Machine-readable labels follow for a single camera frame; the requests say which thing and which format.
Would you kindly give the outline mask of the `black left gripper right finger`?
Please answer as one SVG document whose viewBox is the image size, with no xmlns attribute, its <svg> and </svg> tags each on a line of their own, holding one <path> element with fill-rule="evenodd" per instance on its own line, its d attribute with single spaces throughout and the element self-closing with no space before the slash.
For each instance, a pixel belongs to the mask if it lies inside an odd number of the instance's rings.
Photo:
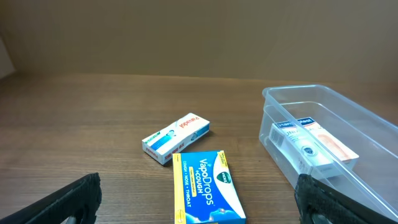
<svg viewBox="0 0 398 224">
<path fill-rule="evenodd" d="M 294 196 L 300 224 L 397 224 L 311 175 L 299 175 Z"/>
</svg>

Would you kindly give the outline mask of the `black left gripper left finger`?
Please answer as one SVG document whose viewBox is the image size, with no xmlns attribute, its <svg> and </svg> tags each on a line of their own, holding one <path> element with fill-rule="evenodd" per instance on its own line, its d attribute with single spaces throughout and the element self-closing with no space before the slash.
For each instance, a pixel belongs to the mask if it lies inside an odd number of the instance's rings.
<svg viewBox="0 0 398 224">
<path fill-rule="evenodd" d="M 76 223 L 94 224 L 102 191 L 99 173 L 92 173 L 64 186 L 39 201 L 1 219 L 1 224 Z"/>
</svg>

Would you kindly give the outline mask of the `white Hansaplast box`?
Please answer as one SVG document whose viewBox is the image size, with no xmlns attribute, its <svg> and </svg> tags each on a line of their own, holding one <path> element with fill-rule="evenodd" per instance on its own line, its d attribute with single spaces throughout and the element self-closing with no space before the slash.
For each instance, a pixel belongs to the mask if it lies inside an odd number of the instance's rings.
<svg viewBox="0 0 398 224">
<path fill-rule="evenodd" d="M 316 179 L 339 175 L 332 155 L 352 169 L 359 156 L 311 117 L 300 118 L 300 129 L 290 121 L 274 123 L 269 139 L 292 165 L 295 173 Z"/>
</svg>

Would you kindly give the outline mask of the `white Panadol box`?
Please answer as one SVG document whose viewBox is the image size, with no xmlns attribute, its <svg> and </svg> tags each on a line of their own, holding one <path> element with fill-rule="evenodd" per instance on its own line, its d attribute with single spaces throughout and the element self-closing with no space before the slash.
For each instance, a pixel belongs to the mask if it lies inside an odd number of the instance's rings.
<svg viewBox="0 0 398 224">
<path fill-rule="evenodd" d="M 189 113 L 169 126 L 142 140 L 142 149 L 159 164 L 164 165 L 172 154 L 181 152 L 210 130 L 210 122 Z"/>
</svg>

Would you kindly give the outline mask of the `blue VapoDrops box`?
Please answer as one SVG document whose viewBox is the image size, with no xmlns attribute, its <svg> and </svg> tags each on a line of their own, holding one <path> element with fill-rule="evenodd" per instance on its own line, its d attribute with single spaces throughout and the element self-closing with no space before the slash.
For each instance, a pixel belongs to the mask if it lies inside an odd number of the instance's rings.
<svg viewBox="0 0 398 224">
<path fill-rule="evenodd" d="M 175 153 L 175 224 L 246 224 L 224 151 Z"/>
</svg>

